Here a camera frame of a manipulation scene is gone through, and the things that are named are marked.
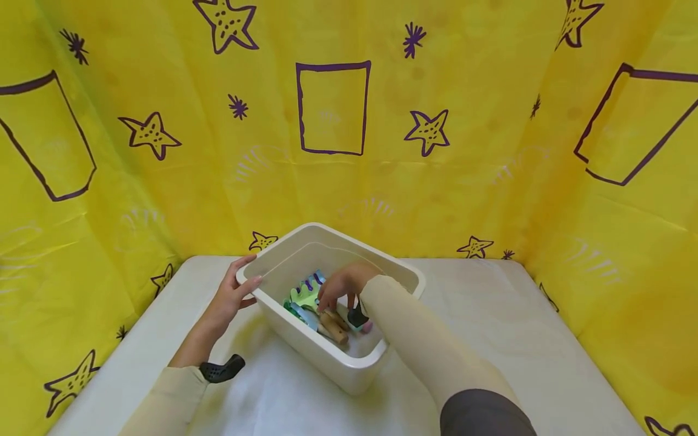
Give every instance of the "star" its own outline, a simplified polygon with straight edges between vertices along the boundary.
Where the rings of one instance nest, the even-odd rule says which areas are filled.
[[[56,412],[56,408],[63,401],[71,397],[77,397],[82,388],[90,381],[93,373],[99,370],[100,367],[95,367],[94,365],[95,354],[95,350],[91,350],[73,372],[44,384],[44,389],[53,393],[48,412],[46,412],[47,418],[50,418]]]
[[[654,436],[696,436],[688,424],[679,424],[674,431],[662,427],[656,419],[645,416],[645,424]]]
[[[589,20],[591,20],[594,15],[596,15],[601,8],[604,7],[603,3],[594,3],[593,5],[583,5],[581,2],[583,0],[566,0],[567,1],[567,17],[565,18],[565,24],[563,25],[562,33],[560,33],[560,39],[558,44],[555,46],[555,50],[560,47],[563,41],[567,42],[567,45],[573,48],[581,47],[581,28]]]
[[[279,240],[278,236],[265,236],[259,232],[252,232],[252,236],[255,237],[255,240],[252,241],[250,247],[248,248],[250,251],[252,251],[253,248],[264,250],[266,247]]]
[[[414,23],[410,22],[410,26],[408,27],[407,24],[405,24],[405,29],[407,29],[407,38],[405,38],[405,41],[402,43],[402,45],[405,45],[405,59],[408,57],[412,57],[412,59],[415,58],[415,50],[417,49],[417,45],[420,47],[422,44],[419,43],[419,41],[426,36],[426,32],[422,31],[422,26],[416,26]]]
[[[85,38],[81,38],[77,33],[69,32],[65,29],[61,30],[60,34],[68,41],[68,50],[70,50],[71,53],[75,53],[75,58],[78,63],[80,65],[89,65],[85,56],[89,54],[89,52],[83,48],[85,45]]]
[[[538,98],[536,98],[535,103],[533,103],[533,109],[530,111],[530,118],[529,119],[534,119],[535,115],[538,113],[539,109],[540,109],[540,94],[538,94]]]
[[[415,119],[415,127],[405,136],[405,141],[422,140],[422,157],[426,158],[435,145],[449,146],[443,126],[446,124],[448,109],[442,110],[434,119],[430,119],[423,112],[411,110]]]
[[[173,136],[165,132],[160,112],[150,114],[144,123],[125,116],[120,116],[119,120],[131,129],[131,138],[128,141],[128,146],[149,145],[157,160],[165,160],[166,147],[181,145],[180,141],[177,141]]]
[[[165,268],[165,272],[163,272],[159,276],[151,277],[150,281],[155,284],[155,286],[158,287],[158,289],[155,291],[155,298],[158,298],[158,295],[160,295],[160,292],[165,289],[165,286],[168,285],[170,282],[170,279],[172,278],[172,274],[175,273],[175,268],[172,266],[172,264],[168,264],[167,267]]]
[[[247,116],[245,113],[248,109],[247,103],[240,100],[237,96],[233,97],[230,94],[228,94],[228,98],[232,102],[231,105],[228,105],[228,107],[232,110],[232,117],[240,118],[240,121],[242,121],[243,117]]]
[[[119,331],[117,332],[117,339],[119,342],[123,342],[127,334],[128,330],[126,330],[126,326],[119,327]]]
[[[259,47],[247,31],[257,6],[242,6],[233,8],[230,0],[194,0],[194,6],[201,12],[211,25],[211,39],[214,43],[214,53],[221,54],[230,41],[235,41],[240,47],[257,50]]]
[[[478,239],[474,236],[470,237],[470,241],[467,246],[460,247],[456,250],[458,253],[468,252],[468,259],[484,259],[485,253],[484,249],[493,245],[494,241],[486,241],[484,239]]]

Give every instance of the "forearm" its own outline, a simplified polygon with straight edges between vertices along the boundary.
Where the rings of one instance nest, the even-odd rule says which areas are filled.
[[[177,352],[174,353],[168,366],[172,368],[198,367],[202,363],[208,362],[216,341],[224,333],[223,327],[199,320],[189,331]]]
[[[206,386],[198,368],[165,368],[119,436],[185,436]]]
[[[438,410],[466,389],[486,389],[519,404],[499,370],[456,338],[393,278],[371,279],[360,298],[367,315],[429,390]]]
[[[186,435],[208,386],[198,367],[209,360],[221,329],[202,320],[194,325],[119,436]]]

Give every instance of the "yellow backdrop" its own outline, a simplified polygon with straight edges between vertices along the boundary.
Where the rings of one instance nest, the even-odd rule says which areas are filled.
[[[697,2],[0,4],[7,434],[183,259],[308,221],[523,263],[648,434],[698,428]]]

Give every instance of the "white plastic bin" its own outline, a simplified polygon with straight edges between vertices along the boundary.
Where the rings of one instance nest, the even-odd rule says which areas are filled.
[[[237,272],[240,283],[264,276],[253,295],[272,328],[318,370],[353,395],[371,385],[389,350],[380,329],[374,327],[368,334],[350,333],[350,346],[342,349],[291,315],[283,308],[283,300],[315,270],[320,269],[329,278],[342,266],[362,259],[381,268],[414,297],[421,297],[425,286],[421,271],[318,223],[293,230]]]

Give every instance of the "white table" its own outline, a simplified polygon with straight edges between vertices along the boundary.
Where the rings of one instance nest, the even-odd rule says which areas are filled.
[[[117,435],[233,259],[185,262],[50,436]],[[422,301],[500,368],[539,436],[644,434],[519,264],[406,261],[426,276]],[[258,308],[238,314],[211,359],[222,363],[233,353],[247,366],[231,382],[209,386],[190,434],[438,435],[426,389],[395,354],[364,395],[347,396],[276,336]]]

